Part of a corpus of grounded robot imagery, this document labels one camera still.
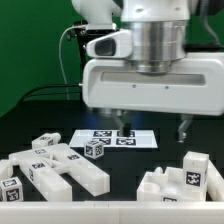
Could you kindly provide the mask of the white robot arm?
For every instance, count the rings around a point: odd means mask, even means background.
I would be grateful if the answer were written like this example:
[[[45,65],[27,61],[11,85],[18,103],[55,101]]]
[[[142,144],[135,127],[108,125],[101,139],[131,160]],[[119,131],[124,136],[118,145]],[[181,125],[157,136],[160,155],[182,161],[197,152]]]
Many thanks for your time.
[[[224,52],[184,51],[185,29],[208,0],[71,0],[103,31],[87,43],[82,96],[90,108],[178,113],[178,137],[192,117],[224,114]]]

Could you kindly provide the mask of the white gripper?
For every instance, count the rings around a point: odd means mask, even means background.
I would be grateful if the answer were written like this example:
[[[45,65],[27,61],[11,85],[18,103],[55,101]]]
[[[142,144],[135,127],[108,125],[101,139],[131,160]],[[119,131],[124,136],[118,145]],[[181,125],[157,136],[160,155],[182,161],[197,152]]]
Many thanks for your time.
[[[126,60],[93,59],[84,69],[83,100],[92,108],[113,110],[121,137],[131,124],[123,110],[180,113],[183,143],[193,116],[224,113],[224,53],[189,53],[162,75],[141,74]]]

